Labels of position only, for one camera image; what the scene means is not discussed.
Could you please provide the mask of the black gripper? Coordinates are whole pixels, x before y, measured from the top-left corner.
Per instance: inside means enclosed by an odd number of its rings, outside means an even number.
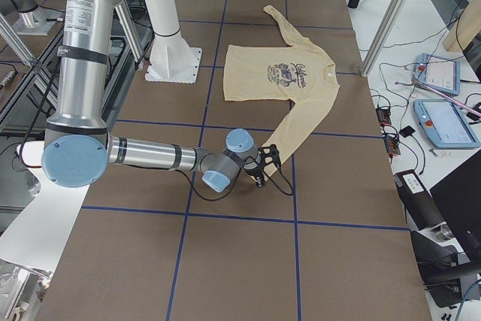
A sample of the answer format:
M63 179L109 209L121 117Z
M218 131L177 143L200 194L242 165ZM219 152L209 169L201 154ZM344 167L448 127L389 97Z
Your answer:
M257 187L262 187L266 184L264 176L265 166L266 164L264 161L257 162L256 160L244 165L245 172L256 180Z

